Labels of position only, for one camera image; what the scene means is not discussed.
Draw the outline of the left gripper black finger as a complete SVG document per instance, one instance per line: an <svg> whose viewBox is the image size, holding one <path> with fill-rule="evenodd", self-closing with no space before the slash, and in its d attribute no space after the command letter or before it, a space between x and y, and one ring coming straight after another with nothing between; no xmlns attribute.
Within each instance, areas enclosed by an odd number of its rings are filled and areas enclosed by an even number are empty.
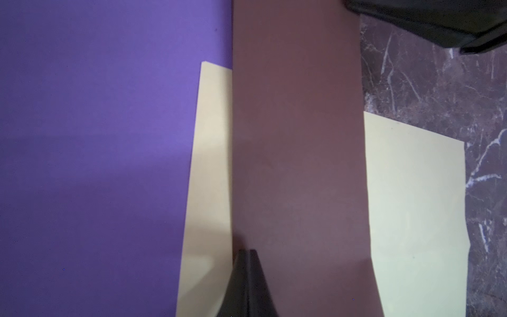
<svg viewBox="0 0 507 317"><path fill-rule="evenodd" d="M278 317L256 250L239 250L218 317Z"/></svg>

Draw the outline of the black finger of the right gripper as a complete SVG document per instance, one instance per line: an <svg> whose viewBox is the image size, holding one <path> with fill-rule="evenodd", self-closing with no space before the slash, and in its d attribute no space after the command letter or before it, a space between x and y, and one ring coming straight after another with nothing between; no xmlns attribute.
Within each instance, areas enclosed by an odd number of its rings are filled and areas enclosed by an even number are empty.
<svg viewBox="0 0 507 317"><path fill-rule="evenodd" d="M346 1L348 10L377 18L460 54L506 45L506 1Z"/></svg>

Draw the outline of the yellow paper sheet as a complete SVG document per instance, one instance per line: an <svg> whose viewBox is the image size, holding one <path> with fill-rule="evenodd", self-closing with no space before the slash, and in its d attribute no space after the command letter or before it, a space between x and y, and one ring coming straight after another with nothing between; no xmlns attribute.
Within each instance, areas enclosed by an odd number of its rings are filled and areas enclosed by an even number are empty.
<svg viewBox="0 0 507 317"><path fill-rule="evenodd" d="M463 316L461 141L364 114L373 270L386 316ZM233 271L232 72L201 64L178 316L216 316Z"/></svg>

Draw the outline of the brown paper sheet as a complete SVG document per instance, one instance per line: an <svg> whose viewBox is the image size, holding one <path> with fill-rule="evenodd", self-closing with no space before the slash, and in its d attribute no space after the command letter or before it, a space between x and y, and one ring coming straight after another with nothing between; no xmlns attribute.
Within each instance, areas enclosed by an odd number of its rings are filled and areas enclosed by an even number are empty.
<svg viewBox="0 0 507 317"><path fill-rule="evenodd" d="M233 3L232 224L280 316L381 316L370 255L359 18Z"/></svg>

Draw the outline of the purple paper sheet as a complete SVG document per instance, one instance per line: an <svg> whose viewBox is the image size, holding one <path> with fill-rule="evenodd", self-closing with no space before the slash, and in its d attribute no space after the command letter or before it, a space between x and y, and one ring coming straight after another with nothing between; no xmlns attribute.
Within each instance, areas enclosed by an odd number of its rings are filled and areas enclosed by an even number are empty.
<svg viewBox="0 0 507 317"><path fill-rule="evenodd" d="M230 1L1 2L1 315L174 316Z"/></svg>

